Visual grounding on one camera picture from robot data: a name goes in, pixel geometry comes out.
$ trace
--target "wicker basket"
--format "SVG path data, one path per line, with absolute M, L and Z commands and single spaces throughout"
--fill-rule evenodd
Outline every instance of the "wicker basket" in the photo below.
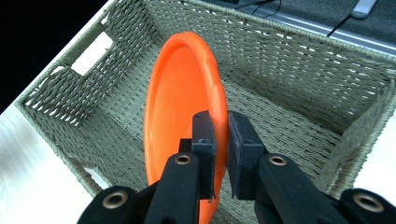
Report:
M 352 186 L 396 107 L 395 58 L 196 0 L 122 0 L 17 102 L 88 192 L 101 189 L 84 168 L 110 185 L 147 185 L 150 73 L 164 41 L 184 31 L 209 44 L 229 109 L 250 117 L 271 152 L 295 160 L 331 195 Z M 111 47 L 78 74 L 72 64 L 102 32 Z M 232 200 L 224 181 L 214 221 L 256 220 L 252 202 Z

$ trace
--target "table surface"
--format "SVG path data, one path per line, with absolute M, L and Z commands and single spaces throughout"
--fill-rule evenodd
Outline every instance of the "table surface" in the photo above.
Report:
M 59 55 L 91 26 L 99 14 Z M 396 181 L 391 178 L 396 173 L 394 146 L 395 115 L 378 138 L 356 179 L 355 188 L 371 190 L 396 204 L 393 192 Z M 10 105 L 0 115 L 0 223 L 76 223 L 91 200 L 92 197 L 28 120 L 15 105 Z

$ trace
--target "white device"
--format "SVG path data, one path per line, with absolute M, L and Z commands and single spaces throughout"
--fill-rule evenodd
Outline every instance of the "white device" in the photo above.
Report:
M 376 0 L 360 0 L 350 15 L 358 20 L 366 19 L 375 3 Z

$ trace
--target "orange frisbee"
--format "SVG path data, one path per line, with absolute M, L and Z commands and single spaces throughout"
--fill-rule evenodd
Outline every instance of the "orange frisbee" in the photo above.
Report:
M 154 65 L 146 101 L 144 145 L 148 183 L 158 181 L 167 159 L 178 153 L 180 138 L 191 138 L 192 117 L 208 110 L 218 145 L 216 198 L 200 201 L 200 223 L 209 223 L 219 204 L 226 171 L 228 113 L 215 57 L 197 34 L 172 35 Z

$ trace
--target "woven basket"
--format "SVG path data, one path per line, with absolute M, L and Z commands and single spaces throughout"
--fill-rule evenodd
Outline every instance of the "woven basket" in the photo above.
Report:
M 229 109 L 249 116 L 269 151 L 295 160 L 333 196 L 352 186 L 396 107 L 395 58 L 196 0 L 123 0 L 17 102 L 91 195 L 101 189 L 84 168 L 109 185 L 147 185 L 150 73 L 164 41 L 184 31 L 208 43 Z M 71 65 L 102 32 L 111 47 L 78 74 Z M 220 197 L 214 221 L 256 220 L 252 202 L 231 199 L 227 176 Z

